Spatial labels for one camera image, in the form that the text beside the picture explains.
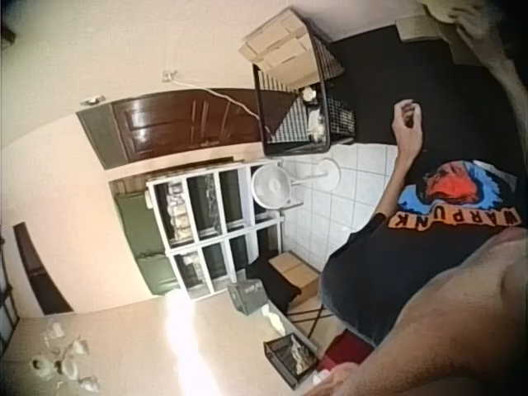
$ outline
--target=cardboard box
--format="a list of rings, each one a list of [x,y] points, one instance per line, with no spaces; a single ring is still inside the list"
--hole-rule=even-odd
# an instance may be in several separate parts
[[[302,304],[318,293],[319,274],[302,260],[287,252],[270,259],[270,264],[280,272],[289,283],[299,287],[300,295],[291,302],[290,308]]]
[[[243,41],[244,44],[238,50],[240,54],[290,89],[319,82],[317,60],[308,27],[293,10],[285,9]],[[343,73],[343,69],[334,61],[337,76]]]

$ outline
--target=tiled wall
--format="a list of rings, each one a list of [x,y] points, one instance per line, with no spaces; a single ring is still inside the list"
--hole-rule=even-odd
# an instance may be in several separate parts
[[[397,152],[396,146],[353,144],[333,146],[327,154],[284,158],[282,166],[293,177],[314,174],[315,163],[332,158],[341,168],[342,178],[334,191],[319,190],[315,181],[294,187],[294,198],[304,204],[285,210],[283,248],[322,270],[328,256],[370,219]]]

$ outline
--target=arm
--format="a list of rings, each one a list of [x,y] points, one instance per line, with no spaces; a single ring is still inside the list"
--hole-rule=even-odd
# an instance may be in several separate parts
[[[375,214],[382,213],[386,217],[392,216],[398,208],[398,198],[404,187],[405,177],[422,148],[422,109],[417,103],[410,99],[396,103],[393,131],[398,144],[398,156],[389,184],[374,211]]]
[[[504,52],[496,27],[498,18],[493,10],[486,7],[454,7],[450,15],[462,40],[506,91],[516,117],[528,172],[528,91],[519,78],[514,63]]]

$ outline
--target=hand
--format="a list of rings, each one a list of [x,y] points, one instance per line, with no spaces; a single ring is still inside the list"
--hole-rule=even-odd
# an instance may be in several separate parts
[[[497,29],[500,15],[491,7],[453,7],[450,17],[455,21],[456,31],[464,43],[485,67],[493,71],[507,61]]]
[[[394,105],[393,131],[398,144],[397,163],[411,166],[423,143],[422,108],[413,99]]]

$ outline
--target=small black wire basket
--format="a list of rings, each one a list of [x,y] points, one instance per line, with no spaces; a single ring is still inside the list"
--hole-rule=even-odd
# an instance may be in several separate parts
[[[356,137],[354,112],[334,89],[334,79],[344,68],[322,39],[311,29],[308,34],[319,76],[319,82],[309,85],[317,94],[312,103],[303,99],[304,88],[287,87],[253,65],[262,146],[270,158],[326,153],[332,144],[351,144]],[[321,123],[317,139],[309,132],[309,113],[314,107]]]
[[[319,363],[316,355],[293,333],[264,342],[264,354],[292,389],[296,389]]]

